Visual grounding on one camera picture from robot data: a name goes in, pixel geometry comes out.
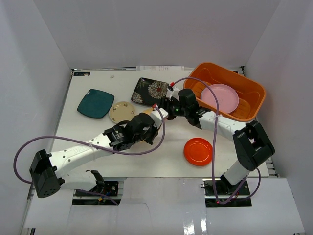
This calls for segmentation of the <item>beige floral round plate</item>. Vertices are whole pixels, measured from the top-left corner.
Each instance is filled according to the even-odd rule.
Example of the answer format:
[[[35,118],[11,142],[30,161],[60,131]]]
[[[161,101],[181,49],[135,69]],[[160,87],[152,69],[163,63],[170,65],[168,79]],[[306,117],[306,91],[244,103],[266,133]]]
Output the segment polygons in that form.
[[[135,116],[135,107],[126,101],[117,102],[109,110],[110,120],[114,123],[130,121]]]

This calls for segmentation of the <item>black floral square plate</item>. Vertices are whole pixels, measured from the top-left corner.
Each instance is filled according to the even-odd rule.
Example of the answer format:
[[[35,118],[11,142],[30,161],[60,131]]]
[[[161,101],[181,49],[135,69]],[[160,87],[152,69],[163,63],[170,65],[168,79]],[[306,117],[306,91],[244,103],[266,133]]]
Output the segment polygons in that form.
[[[141,77],[135,86],[131,101],[145,106],[159,105],[161,99],[167,95],[168,86],[167,82]]]

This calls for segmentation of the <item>pink round plate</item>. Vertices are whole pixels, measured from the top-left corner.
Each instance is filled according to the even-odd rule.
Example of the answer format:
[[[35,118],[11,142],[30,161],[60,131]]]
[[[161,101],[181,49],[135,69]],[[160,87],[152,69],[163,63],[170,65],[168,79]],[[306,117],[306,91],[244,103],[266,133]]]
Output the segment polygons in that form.
[[[239,96],[233,88],[225,84],[213,84],[209,87],[214,92],[218,100],[219,111],[223,111],[224,113],[231,113],[238,107]],[[202,91],[200,100],[212,106],[213,108],[216,108],[215,98],[208,88],[205,88]]]

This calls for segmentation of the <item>orange round plate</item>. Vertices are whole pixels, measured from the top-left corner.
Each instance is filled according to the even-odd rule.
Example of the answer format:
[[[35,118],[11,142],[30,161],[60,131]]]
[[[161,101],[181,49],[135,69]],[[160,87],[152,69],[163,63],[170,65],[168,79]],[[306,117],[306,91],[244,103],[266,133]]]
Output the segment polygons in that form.
[[[190,164],[206,166],[212,162],[213,147],[203,138],[192,138],[184,145],[183,154]]]

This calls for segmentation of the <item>teal square plate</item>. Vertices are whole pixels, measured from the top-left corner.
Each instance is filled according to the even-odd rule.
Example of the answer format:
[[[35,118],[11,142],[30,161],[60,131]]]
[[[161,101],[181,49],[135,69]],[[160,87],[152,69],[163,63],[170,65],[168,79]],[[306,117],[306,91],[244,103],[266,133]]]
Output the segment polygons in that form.
[[[89,118],[102,119],[110,110],[115,96],[96,89],[90,89],[77,107],[77,111]]]

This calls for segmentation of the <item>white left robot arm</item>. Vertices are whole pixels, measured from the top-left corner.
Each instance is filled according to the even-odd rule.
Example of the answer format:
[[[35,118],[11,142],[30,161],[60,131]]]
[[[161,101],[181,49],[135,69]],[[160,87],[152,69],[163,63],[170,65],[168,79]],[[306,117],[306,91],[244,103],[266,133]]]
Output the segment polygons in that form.
[[[141,141],[153,144],[162,121],[157,111],[140,113],[80,145],[52,153],[38,151],[29,170],[37,197],[57,193],[63,184],[69,183],[69,172],[79,166],[114,153],[127,154],[128,149]]]

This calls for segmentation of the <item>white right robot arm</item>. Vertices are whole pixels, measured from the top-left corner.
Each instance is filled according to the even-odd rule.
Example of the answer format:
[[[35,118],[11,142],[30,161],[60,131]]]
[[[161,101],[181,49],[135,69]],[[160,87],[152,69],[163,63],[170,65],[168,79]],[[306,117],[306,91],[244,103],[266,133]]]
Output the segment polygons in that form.
[[[232,141],[237,161],[220,177],[221,190],[233,195],[238,183],[275,153],[275,149],[262,125],[257,121],[239,122],[218,116],[201,107],[191,89],[178,92],[178,99],[162,98],[160,108],[168,112],[168,119],[185,117],[189,124],[202,130],[216,131],[217,135]]]

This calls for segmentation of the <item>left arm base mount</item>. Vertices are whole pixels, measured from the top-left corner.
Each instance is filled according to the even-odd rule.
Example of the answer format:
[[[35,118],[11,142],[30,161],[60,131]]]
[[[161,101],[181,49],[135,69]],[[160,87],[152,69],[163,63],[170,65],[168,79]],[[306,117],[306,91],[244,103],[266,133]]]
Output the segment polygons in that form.
[[[109,197],[118,195],[119,182],[118,181],[104,181],[96,184],[89,192],[100,193]]]

